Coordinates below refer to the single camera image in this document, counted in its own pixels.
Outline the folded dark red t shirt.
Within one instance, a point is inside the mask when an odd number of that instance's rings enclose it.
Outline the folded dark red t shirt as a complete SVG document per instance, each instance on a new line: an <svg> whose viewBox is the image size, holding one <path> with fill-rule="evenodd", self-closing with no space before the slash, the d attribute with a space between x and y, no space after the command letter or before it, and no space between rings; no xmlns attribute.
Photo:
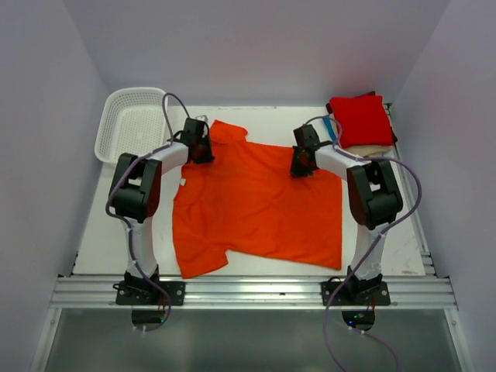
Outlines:
<svg viewBox="0 0 496 372"><path fill-rule="evenodd" d="M366 96L376 96L376 91L369 91L363 95L360 95L360 97L366 97ZM395 145L398 142L398 138L397 138L397 136L393 130L393 127L392 127L392 118L391 118L392 103L391 102L383 102L383 106L384 106L384 110L385 110L387 117L389 119L389 122L390 122L392 141L393 141L393 144Z"/></svg>

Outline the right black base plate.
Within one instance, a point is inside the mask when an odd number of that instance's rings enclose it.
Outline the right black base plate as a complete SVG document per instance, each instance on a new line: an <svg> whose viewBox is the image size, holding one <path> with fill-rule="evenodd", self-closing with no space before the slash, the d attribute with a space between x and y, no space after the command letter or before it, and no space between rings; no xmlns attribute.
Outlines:
<svg viewBox="0 0 496 372"><path fill-rule="evenodd" d="M322 303L327 305L332 293L340 286L338 277L322 281L320 285ZM391 299L383 275L370 280L359 280L353 276L332 298L331 306L389 306Z"/></svg>

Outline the folded blue t shirt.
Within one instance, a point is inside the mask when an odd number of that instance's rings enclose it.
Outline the folded blue t shirt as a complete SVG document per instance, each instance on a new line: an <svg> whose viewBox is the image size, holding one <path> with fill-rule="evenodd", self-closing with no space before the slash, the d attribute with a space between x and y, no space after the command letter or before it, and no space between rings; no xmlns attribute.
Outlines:
<svg viewBox="0 0 496 372"><path fill-rule="evenodd" d="M332 141L335 141L336 140L336 132L334 130L334 126L332 124L331 118L329 116L324 116L322 118L322 121L323 121L325 128L326 128L326 130L330 136L330 139Z"/></svg>

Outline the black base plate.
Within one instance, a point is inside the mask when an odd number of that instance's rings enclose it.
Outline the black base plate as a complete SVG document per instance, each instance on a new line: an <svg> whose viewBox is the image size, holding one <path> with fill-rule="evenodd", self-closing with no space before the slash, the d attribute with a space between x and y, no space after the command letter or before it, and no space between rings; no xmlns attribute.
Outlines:
<svg viewBox="0 0 496 372"><path fill-rule="evenodd" d="M184 304L186 284L183 281L161 281L155 273L147 281L125 273L124 279L112 285L117 291L117 305L171 305Z"/></svg>
<svg viewBox="0 0 496 372"><path fill-rule="evenodd" d="M338 277L322 281L320 285L322 303L327 305L332 293L340 286ZM370 280L359 280L353 276L332 298L331 306L389 306L391 299L383 275Z"/></svg>

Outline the folded beige t shirt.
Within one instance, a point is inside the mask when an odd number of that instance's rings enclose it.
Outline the folded beige t shirt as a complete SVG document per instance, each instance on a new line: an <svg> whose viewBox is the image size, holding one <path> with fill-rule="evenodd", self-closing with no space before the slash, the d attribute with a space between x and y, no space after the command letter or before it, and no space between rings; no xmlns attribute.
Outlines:
<svg viewBox="0 0 496 372"><path fill-rule="evenodd" d="M365 145L365 146L350 146L346 151L358 157L382 157L389 153L393 146Z"/></svg>

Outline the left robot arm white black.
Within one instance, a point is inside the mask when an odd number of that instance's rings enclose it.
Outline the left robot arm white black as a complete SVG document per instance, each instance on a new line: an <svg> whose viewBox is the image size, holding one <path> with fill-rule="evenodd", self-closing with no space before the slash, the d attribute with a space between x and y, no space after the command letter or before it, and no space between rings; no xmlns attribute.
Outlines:
<svg viewBox="0 0 496 372"><path fill-rule="evenodd" d="M152 279L158 263L153 251L153 216L160 204L162 176L189 162L211 163L215 159L208 124L187 118L171 141L137 156L122 154L115 167L105 212L124 226L128 250L126 276L137 277L133 294L143 304L153 304L161 294Z"/></svg>

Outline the orange t shirt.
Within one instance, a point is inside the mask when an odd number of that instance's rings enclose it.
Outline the orange t shirt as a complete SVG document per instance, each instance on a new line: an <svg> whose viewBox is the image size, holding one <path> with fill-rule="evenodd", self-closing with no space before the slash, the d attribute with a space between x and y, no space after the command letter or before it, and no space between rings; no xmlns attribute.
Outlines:
<svg viewBox="0 0 496 372"><path fill-rule="evenodd" d="M215 121L214 160L181 169L172 227L182 277L224 267L229 251L340 269L341 179L326 170L293 177L291 148L253 143L247 134Z"/></svg>

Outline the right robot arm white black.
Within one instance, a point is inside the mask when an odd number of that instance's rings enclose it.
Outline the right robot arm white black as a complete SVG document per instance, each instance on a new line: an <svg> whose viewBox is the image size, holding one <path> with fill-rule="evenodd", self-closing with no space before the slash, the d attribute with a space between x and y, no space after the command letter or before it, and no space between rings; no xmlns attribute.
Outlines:
<svg viewBox="0 0 496 372"><path fill-rule="evenodd" d="M322 142L310 124L293 131L290 173L307 177L316 170L329 171L346 182L349 207L357 223L356 248L348 266L350 279L345 294L354 304L363 304L382 282L381 260L386 226L403 209L403 199L388 157L359 157L337 143Z"/></svg>

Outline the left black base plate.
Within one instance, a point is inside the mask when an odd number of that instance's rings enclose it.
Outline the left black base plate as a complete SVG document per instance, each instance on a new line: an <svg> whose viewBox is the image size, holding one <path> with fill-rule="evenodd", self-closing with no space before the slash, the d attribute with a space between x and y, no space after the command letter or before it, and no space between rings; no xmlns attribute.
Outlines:
<svg viewBox="0 0 496 372"><path fill-rule="evenodd" d="M117 305L171 305L184 304L186 284L183 281L161 281L155 273L147 281L125 273L124 279L112 285L117 291Z"/></svg>

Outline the white plastic basket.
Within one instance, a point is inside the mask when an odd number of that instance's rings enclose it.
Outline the white plastic basket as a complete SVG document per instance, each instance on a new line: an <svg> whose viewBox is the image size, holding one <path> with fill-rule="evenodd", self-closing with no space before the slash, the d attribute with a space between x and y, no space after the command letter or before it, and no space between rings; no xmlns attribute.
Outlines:
<svg viewBox="0 0 496 372"><path fill-rule="evenodd" d="M115 164L122 153L144 155L164 144L167 124L165 91L123 88L108 96L95 141L95 156Z"/></svg>

